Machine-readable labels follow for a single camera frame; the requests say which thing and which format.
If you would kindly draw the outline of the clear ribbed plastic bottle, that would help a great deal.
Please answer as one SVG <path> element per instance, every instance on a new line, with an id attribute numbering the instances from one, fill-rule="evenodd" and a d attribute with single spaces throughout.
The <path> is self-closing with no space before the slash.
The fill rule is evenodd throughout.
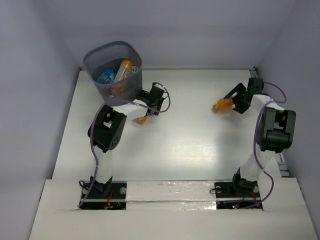
<path id="1" fill-rule="evenodd" d="M 130 74 L 132 75 L 132 74 L 136 73 L 138 71 L 138 69 L 139 68 L 137 66 L 132 66 Z"/>

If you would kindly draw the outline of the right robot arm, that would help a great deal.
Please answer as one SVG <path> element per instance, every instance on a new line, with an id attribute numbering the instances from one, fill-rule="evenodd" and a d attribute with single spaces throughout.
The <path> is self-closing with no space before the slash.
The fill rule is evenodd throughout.
<path id="1" fill-rule="evenodd" d="M 293 143 L 297 113 L 278 105 L 263 93 L 262 78 L 251 77 L 248 85 L 239 83 L 225 97 L 233 102 L 233 110 L 239 114 L 253 109 L 258 113 L 253 134 L 253 152 L 247 162 L 233 175 L 230 190 L 235 196 L 252 192 L 268 162 Z"/>

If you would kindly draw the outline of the orange bottle white cap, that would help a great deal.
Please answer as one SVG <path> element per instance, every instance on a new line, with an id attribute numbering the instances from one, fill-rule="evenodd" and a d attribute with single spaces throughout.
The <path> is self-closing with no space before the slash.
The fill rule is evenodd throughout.
<path id="1" fill-rule="evenodd" d="M 111 88 L 111 91 L 114 95 L 121 94 L 124 91 L 124 88 L 120 84 L 118 84 L 118 82 L 128 77 L 132 73 L 133 67 L 133 62 L 131 62 L 128 59 L 124 59 L 121 62 L 118 72 L 114 79 L 115 86 Z"/>

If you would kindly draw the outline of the small orange juice bottle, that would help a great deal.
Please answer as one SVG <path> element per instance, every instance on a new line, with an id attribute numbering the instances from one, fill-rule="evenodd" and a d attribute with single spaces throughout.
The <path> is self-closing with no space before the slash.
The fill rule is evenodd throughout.
<path id="1" fill-rule="evenodd" d="M 215 112 L 226 111 L 233 107 L 234 102 L 232 98 L 221 98 L 216 104 L 212 106 Z"/>

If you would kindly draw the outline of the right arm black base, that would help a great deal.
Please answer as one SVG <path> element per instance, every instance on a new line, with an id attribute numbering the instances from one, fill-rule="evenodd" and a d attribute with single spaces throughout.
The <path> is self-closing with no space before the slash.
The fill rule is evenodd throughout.
<path id="1" fill-rule="evenodd" d="M 218 210 L 263 209 L 260 192 L 235 190 L 231 181 L 218 181 L 209 191 L 216 197 Z"/>

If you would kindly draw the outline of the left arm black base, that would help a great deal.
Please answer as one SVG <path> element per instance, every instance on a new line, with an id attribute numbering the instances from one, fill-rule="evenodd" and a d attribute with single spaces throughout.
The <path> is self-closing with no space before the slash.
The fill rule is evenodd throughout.
<path id="1" fill-rule="evenodd" d="M 79 208 L 82 210 L 125 210 L 127 201 L 127 181 L 113 181 L 110 178 L 106 183 L 94 181 L 86 199 L 85 196 L 91 185 L 90 181 L 79 181 L 82 188 Z"/>

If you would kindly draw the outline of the blue tinted water bottle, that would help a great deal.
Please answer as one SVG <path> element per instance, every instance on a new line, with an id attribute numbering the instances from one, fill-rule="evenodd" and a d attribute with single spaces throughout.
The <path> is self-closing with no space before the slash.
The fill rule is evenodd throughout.
<path id="1" fill-rule="evenodd" d="M 101 75 L 96 79 L 98 84 L 109 85 L 115 81 L 116 75 L 118 73 L 118 67 L 110 67 L 104 70 Z"/>

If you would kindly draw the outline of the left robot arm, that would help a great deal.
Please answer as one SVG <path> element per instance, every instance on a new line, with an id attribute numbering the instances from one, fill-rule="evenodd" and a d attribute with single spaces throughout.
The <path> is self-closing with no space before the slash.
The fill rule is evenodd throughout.
<path id="1" fill-rule="evenodd" d="M 87 132 L 95 169 L 89 183 L 82 185 L 87 190 L 86 198 L 92 195 L 105 198 L 110 195 L 113 176 L 111 173 L 104 173 L 103 167 L 107 161 L 99 154 L 105 155 L 118 146 L 125 123 L 142 123 L 144 118 L 164 113 L 170 106 L 171 97 L 167 88 L 154 82 L 150 91 L 141 90 L 132 101 L 111 98 L 99 107 Z"/>

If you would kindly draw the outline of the orange bottle blue white label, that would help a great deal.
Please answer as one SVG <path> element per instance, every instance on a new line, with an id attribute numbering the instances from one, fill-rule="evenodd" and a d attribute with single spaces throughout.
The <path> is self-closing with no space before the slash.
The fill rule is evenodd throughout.
<path id="1" fill-rule="evenodd" d="M 132 121 L 136 124 L 143 125 L 147 119 L 148 119 L 148 116 L 146 115 L 146 116 L 140 116 L 140 117 L 134 118 Z"/>

